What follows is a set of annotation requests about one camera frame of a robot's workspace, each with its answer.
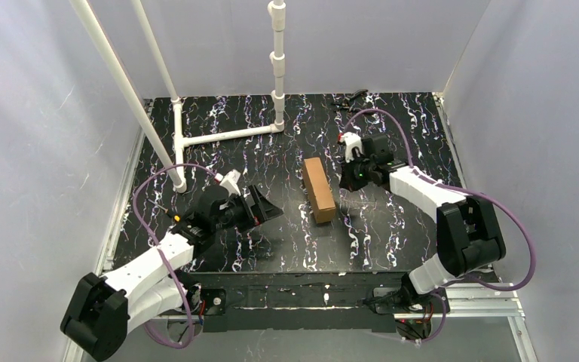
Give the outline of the brown cardboard paper box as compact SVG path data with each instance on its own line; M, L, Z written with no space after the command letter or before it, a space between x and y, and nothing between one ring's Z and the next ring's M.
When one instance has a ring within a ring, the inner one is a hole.
M302 177L316 224L331 222L336 205L320 158L306 158L303 161Z

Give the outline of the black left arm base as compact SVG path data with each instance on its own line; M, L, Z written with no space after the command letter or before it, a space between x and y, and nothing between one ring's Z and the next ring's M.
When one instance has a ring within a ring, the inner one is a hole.
M201 285L183 287L193 317L221 316L226 313L227 294L224 289L206 288Z

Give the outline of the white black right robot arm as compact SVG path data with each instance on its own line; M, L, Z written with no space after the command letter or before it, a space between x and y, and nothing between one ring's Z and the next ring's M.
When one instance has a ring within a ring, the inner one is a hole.
M403 277L398 292L402 300L429 294L505 256L492 202L424 177L417 167L395 158L384 135L362 138L346 132L338 143L344 148L340 188L355 192L374 183L414 204L436 224L437 251Z

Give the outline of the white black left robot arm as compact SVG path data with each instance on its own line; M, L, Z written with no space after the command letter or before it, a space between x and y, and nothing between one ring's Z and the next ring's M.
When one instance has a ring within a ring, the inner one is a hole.
M200 285L184 284L176 270L188 265L224 229L247 232L283 215L259 189L251 199L224 186L209 186L158 245L102 276L90 272L77 283L60 331L96 361L109 359L132 330L164 311L200 304Z

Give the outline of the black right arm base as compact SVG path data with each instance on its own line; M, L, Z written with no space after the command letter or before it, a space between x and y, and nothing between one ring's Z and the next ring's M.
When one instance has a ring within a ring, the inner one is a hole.
M449 304L439 290L419 295L409 282L403 282L398 289L377 287L372 292L371 296L361 299L358 304L376 314L396 314L398 311L422 313L420 318L396 319L396 330L401 341L418 344L429 342L444 327Z

